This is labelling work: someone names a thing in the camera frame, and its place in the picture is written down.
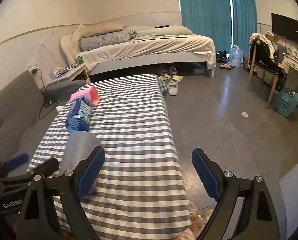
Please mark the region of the grey plastic cup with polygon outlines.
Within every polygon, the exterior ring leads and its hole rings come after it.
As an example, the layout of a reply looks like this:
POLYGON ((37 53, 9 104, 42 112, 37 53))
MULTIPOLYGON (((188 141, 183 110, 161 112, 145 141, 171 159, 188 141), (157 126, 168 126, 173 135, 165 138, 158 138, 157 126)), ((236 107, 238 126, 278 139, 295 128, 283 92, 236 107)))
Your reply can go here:
POLYGON ((76 196, 78 199, 82 199, 96 190, 95 180, 105 162, 106 155, 99 139, 91 133, 74 131, 69 135, 60 162, 60 174, 66 170, 74 170, 81 161, 86 160, 92 153, 94 155, 91 162, 77 181, 76 196))

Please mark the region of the blue plastic bottle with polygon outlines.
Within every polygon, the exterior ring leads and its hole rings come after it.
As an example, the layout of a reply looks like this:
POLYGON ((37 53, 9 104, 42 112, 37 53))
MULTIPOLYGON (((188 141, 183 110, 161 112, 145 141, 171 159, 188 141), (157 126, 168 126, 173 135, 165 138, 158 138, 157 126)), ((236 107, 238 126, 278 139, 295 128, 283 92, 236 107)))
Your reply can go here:
POLYGON ((75 131, 89 132, 90 118, 93 104, 86 98, 79 97, 73 100, 66 119, 66 129, 69 133, 75 131))

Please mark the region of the white paper scrap on floor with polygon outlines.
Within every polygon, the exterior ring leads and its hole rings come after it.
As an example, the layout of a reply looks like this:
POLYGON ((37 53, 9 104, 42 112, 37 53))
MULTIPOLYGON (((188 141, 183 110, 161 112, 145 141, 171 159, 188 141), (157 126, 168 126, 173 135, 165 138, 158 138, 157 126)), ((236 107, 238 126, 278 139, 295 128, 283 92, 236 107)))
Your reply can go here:
POLYGON ((248 117, 249 117, 249 115, 248 115, 247 112, 241 112, 241 115, 242 115, 244 118, 248 118, 248 117))

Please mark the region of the green can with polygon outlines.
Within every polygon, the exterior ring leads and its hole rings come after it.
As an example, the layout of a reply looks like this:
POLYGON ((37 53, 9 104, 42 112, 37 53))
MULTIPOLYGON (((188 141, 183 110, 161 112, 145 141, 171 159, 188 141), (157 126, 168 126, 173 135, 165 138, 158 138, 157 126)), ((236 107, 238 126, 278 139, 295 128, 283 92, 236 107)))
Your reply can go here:
POLYGON ((83 58, 81 56, 78 56, 77 62, 78 62, 78 64, 83 64, 84 63, 83 58))

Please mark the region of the beige pillow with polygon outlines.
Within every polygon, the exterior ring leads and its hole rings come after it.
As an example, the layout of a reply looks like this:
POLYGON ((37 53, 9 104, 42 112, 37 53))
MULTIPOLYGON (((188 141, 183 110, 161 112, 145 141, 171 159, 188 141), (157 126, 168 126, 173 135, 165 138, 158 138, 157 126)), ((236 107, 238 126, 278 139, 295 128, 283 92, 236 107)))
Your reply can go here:
POLYGON ((76 38, 91 37, 103 35, 116 31, 123 30, 127 25, 116 22, 97 23, 97 24, 80 24, 79 27, 73 32, 76 38))

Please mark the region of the white slipper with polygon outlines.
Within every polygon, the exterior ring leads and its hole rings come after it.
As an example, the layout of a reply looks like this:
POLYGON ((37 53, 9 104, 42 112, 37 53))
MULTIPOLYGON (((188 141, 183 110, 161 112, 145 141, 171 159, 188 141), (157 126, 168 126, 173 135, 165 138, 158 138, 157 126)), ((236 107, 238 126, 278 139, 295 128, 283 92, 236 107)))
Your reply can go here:
POLYGON ((178 94, 178 84, 174 82, 169 82, 169 95, 176 96, 178 94))

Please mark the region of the white sneakers by curtain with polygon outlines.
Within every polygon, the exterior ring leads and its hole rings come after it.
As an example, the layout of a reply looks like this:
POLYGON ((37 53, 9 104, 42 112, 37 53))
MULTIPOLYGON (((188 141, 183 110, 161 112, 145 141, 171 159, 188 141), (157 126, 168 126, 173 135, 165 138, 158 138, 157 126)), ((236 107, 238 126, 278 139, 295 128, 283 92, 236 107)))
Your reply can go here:
POLYGON ((224 64, 220 64, 219 67, 222 69, 233 69, 235 66, 230 62, 226 62, 224 64))

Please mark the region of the green slipper pair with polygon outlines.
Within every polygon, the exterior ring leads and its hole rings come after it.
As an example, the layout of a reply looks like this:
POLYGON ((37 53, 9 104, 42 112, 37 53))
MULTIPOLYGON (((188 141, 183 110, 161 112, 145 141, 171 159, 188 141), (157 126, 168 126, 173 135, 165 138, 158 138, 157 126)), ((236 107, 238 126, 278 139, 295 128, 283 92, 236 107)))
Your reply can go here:
POLYGON ((169 81, 172 83, 180 83, 183 80, 183 78, 184 77, 181 75, 170 75, 170 74, 166 74, 166 73, 163 73, 159 76, 159 79, 161 81, 169 81))

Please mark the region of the large water jug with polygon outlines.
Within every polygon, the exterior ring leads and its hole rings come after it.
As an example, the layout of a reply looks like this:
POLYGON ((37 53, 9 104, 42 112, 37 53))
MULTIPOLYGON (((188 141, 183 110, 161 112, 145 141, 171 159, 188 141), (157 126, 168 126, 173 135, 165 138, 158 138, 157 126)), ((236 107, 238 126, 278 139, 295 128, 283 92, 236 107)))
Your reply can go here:
POLYGON ((230 51, 229 61, 234 67, 240 67, 242 64, 242 50, 237 45, 233 45, 230 51))

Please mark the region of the light green blanket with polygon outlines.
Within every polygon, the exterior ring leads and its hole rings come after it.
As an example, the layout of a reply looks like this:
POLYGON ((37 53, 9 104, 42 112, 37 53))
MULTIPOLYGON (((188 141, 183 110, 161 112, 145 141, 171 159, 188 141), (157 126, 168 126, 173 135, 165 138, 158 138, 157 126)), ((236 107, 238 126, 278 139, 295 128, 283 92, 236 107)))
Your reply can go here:
POLYGON ((132 26, 125 27, 125 31, 135 32, 135 40, 143 40, 147 38, 160 38, 169 36, 192 35, 193 32, 184 26, 171 25, 163 28, 156 28, 150 26, 132 26))

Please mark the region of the bed with cream sheet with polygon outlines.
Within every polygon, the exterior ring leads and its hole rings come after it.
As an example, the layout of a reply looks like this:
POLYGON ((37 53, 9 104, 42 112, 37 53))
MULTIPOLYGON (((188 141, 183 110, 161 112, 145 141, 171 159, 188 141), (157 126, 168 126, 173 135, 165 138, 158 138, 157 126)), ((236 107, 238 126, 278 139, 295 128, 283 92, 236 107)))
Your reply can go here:
POLYGON ((132 39, 129 42, 104 46, 101 48, 81 51, 80 41, 73 34, 64 35, 60 39, 60 47, 66 56, 69 65, 77 62, 81 56, 88 71, 92 72, 99 64, 114 63, 119 60, 135 59, 142 56, 162 55, 165 62, 182 61, 181 54, 188 54, 188 60, 206 63, 207 69, 216 67, 216 51, 212 38, 197 34, 182 36, 165 36, 147 38, 143 40, 132 39))

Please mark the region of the black television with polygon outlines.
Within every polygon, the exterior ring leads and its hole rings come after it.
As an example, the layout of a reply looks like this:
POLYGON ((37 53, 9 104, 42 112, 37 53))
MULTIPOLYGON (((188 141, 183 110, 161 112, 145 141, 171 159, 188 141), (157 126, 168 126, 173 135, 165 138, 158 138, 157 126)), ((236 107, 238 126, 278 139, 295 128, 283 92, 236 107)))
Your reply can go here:
POLYGON ((271 14, 272 32, 298 43, 298 20, 279 14, 271 14))

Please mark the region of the teal curtain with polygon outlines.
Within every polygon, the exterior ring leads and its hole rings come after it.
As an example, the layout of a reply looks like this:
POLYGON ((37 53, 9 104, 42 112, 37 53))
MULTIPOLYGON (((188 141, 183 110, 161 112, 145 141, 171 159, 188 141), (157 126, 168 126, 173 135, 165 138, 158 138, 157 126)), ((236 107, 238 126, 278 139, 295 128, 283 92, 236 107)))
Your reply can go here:
POLYGON ((180 0, 182 25, 214 40, 216 51, 229 51, 232 19, 229 0, 180 0))
POLYGON ((233 1, 233 45, 237 45, 244 55, 250 53, 249 40, 257 31, 256 0, 233 1))

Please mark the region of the teal left curtain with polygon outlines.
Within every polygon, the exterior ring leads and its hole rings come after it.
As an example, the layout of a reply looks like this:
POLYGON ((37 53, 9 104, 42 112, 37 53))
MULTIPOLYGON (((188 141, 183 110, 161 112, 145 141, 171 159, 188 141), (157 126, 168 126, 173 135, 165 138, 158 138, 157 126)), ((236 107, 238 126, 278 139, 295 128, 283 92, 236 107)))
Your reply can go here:
POLYGON ((216 51, 229 51, 232 19, 229 0, 180 0, 182 25, 214 40, 216 51))

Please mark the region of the wall power socket with plug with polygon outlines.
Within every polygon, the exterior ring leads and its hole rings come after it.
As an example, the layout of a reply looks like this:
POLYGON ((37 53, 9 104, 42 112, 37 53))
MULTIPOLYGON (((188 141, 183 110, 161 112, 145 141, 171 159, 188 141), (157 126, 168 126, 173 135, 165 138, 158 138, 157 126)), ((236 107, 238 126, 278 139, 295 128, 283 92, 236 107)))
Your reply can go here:
POLYGON ((27 65, 28 71, 30 72, 31 75, 34 75, 37 73, 38 68, 36 64, 28 64, 27 65))

